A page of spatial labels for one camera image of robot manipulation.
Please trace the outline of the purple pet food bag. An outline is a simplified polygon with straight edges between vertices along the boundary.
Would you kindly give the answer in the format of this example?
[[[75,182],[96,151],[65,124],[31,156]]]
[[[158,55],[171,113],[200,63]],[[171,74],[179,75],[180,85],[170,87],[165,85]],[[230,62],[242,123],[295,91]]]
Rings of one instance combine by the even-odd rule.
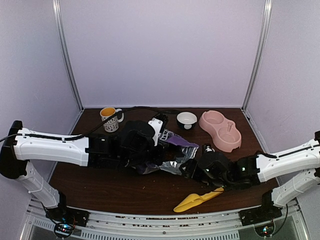
[[[165,129],[159,136],[158,146],[166,144],[165,153],[160,163],[146,162],[133,168],[140,174],[146,175],[155,171],[165,171],[173,175],[182,175],[180,167],[190,159],[194,159],[199,145],[189,142],[182,136]]]

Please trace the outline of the yellow plastic scoop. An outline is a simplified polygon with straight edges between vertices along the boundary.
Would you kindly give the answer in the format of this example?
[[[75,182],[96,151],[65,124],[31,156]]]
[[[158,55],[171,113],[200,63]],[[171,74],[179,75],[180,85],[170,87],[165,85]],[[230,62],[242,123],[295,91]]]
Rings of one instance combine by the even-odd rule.
[[[191,208],[201,205],[204,202],[207,202],[217,196],[221,195],[224,192],[223,187],[216,188],[215,190],[208,192],[204,195],[198,195],[196,193],[192,193],[188,195],[182,202],[180,202],[173,211],[175,213],[182,213]]]

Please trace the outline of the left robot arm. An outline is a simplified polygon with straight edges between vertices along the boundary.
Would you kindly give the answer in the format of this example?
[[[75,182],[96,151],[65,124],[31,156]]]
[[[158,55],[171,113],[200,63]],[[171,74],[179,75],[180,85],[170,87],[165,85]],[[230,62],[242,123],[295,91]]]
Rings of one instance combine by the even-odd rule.
[[[144,163],[161,164],[165,147],[159,141],[163,120],[128,121],[118,134],[46,135],[31,131],[16,120],[0,149],[0,173],[18,180],[61,222],[72,218],[66,196],[52,188],[37,172],[31,160],[44,160],[80,167],[118,169]]]

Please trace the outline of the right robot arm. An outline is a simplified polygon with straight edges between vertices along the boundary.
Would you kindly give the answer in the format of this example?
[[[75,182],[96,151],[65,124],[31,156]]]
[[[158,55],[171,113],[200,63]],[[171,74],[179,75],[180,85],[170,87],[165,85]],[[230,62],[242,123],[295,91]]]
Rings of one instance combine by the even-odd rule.
[[[320,183],[320,133],[315,132],[313,139],[300,146],[272,154],[260,152],[235,162],[207,144],[202,148],[195,170],[207,177],[209,185],[217,188],[202,196],[195,193],[188,195],[174,208],[176,213],[187,211],[229,189],[248,189],[296,172],[292,179],[263,195],[256,216],[266,221],[276,210]]]

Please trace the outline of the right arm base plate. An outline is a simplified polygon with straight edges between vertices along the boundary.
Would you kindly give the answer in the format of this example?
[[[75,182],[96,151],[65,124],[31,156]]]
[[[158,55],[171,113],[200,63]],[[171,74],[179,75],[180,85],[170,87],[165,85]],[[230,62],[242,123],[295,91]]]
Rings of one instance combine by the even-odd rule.
[[[255,225],[282,216],[282,208],[276,206],[258,206],[250,209],[241,210],[239,218],[243,226]]]

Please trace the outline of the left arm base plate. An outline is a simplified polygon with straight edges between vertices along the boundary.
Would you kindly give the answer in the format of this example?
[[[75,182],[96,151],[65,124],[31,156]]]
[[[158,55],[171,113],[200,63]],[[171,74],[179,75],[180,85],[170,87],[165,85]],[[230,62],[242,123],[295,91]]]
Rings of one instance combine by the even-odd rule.
[[[72,226],[86,227],[90,213],[86,210],[80,210],[67,207],[62,209],[44,207],[45,216],[54,223],[66,223]]]

